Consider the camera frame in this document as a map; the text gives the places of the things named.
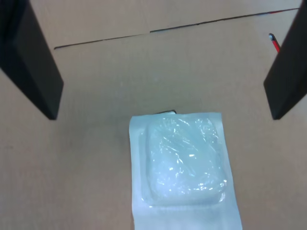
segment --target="brown cardboard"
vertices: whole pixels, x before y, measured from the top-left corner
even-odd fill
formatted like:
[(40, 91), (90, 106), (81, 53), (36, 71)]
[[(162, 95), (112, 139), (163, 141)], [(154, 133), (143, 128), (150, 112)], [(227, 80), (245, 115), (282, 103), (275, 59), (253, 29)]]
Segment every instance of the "brown cardboard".
[(263, 81), (296, 11), (71, 46), (48, 121), (0, 78), (1, 229), (133, 229), (128, 127), (222, 112), (243, 229), (304, 229), (307, 101), (273, 121)]
[(148, 33), (140, 0), (31, 0), (51, 49)]
[(142, 0), (149, 29), (298, 8), (301, 0)]
[(287, 10), (301, 0), (31, 0), (51, 49), (152, 30)]

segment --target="plastic blister pack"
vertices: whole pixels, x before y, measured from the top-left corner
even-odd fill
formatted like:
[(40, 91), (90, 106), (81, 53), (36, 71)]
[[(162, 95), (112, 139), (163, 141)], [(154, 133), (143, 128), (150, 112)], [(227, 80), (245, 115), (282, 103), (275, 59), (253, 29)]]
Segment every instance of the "plastic blister pack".
[(130, 145), (136, 230), (242, 229), (220, 114), (133, 117)]

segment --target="black panel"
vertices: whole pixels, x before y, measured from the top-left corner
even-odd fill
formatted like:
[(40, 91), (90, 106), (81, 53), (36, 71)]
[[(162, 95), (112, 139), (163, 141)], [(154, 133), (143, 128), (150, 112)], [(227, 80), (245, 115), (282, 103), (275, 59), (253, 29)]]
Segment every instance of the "black panel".
[(307, 93), (307, 1), (303, 1), (264, 81), (273, 119), (282, 118)]
[(33, 9), (28, 0), (2, 0), (1, 8), (1, 68), (42, 113), (56, 119), (63, 80)]

